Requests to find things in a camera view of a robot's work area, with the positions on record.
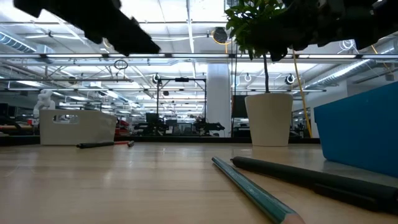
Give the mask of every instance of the green leaves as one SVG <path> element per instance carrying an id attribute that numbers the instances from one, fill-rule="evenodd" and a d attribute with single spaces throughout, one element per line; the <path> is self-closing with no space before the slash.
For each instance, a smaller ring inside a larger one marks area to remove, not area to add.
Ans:
<path id="1" fill-rule="evenodd" d="M 230 38 L 235 36 L 240 51 L 247 50 L 251 60 L 268 53 L 267 49 L 250 42 L 252 31 L 258 29 L 259 24 L 284 12 L 282 7 L 278 0 L 239 0 L 237 6 L 225 11 L 228 18 L 226 29 L 232 29 Z"/>

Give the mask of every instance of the plant stem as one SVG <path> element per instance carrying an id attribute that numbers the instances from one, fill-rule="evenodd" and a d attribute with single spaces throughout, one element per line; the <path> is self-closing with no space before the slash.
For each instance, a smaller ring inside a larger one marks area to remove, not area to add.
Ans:
<path id="1" fill-rule="evenodd" d="M 264 73 L 266 74 L 266 93 L 270 93 L 270 91 L 269 91 L 269 75 L 268 75 L 268 67 L 267 67 L 267 54 L 264 54 L 263 57 L 264 57 Z"/>

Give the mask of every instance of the white robot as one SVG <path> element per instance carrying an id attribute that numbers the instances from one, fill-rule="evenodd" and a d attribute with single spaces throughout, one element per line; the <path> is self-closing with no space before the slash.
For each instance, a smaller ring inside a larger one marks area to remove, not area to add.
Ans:
<path id="1" fill-rule="evenodd" d="M 37 96 L 37 104 L 33 109 L 34 118 L 39 117 L 40 110 L 55 110 L 55 102 L 51 100 L 52 91 L 42 90 Z"/>

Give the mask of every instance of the white plant pot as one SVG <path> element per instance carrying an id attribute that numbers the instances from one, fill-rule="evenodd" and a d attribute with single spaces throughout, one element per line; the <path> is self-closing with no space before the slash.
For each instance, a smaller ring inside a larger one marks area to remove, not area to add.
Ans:
<path id="1" fill-rule="evenodd" d="M 248 96 L 245 101 L 253 146 L 287 146 L 292 95 L 266 93 Z"/>

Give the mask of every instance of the desk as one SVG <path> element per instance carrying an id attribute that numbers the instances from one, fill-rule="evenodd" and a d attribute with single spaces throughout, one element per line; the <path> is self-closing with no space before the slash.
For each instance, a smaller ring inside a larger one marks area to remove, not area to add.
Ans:
<path id="1" fill-rule="evenodd" d="M 398 187 L 398 179 L 325 161 L 319 145 L 141 143 L 0 148 L 0 223 L 271 223 L 211 158 L 253 156 Z M 396 224 L 311 190 L 241 171 L 307 224 Z"/>

